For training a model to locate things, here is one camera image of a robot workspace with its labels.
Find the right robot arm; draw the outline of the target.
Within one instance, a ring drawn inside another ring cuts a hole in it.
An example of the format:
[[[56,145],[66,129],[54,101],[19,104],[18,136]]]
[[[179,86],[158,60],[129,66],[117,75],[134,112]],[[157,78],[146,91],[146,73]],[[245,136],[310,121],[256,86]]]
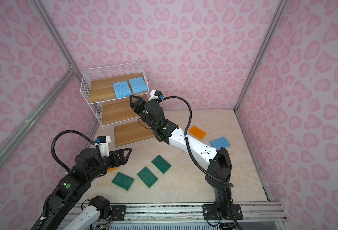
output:
[[[193,113],[185,129],[168,120],[160,103],[162,96],[146,101],[143,97],[129,97],[131,109],[145,122],[159,142],[177,147],[187,152],[195,166],[204,173],[206,182],[214,189],[216,214],[222,219],[232,216],[233,184],[230,182],[232,163],[226,148],[203,144],[192,138],[188,132]]]

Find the blue sponge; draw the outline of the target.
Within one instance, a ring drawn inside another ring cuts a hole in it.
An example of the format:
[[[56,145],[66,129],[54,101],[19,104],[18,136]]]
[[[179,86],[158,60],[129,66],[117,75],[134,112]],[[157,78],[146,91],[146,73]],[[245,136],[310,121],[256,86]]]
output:
[[[221,149],[221,148],[228,148],[230,147],[230,143],[229,141],[225,138],[225,137],[221,137],[221,138],[218,138],[216,140],[212,140],[210,141],[210,145],[213,147],[213,148],[216,148],[216,149]]]
[[[133,90],[134,94],[138,94],[141,92],[148,91],[148,87],[146,85],[146,82],[144,81],[143,77],[137,77],[134,79],[130,79],[129,83],[131,85],[131,88]]]
[[[132,94],[127,81],[113,83],[112,85],[117,99],[129,97]]]

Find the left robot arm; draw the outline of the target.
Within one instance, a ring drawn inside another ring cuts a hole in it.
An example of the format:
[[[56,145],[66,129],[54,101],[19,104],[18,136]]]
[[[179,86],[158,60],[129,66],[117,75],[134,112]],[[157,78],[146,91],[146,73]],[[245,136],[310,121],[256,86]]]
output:
[[[110,151],[102,156],[96,148],[87,148],[75,159],[75,166],[63,177],[43,205],[33,230],[56,230],[65,216],[72,210],[84,193],[91,188],[91,182],[107,174],[110,168],[128,162],[131,148]]]

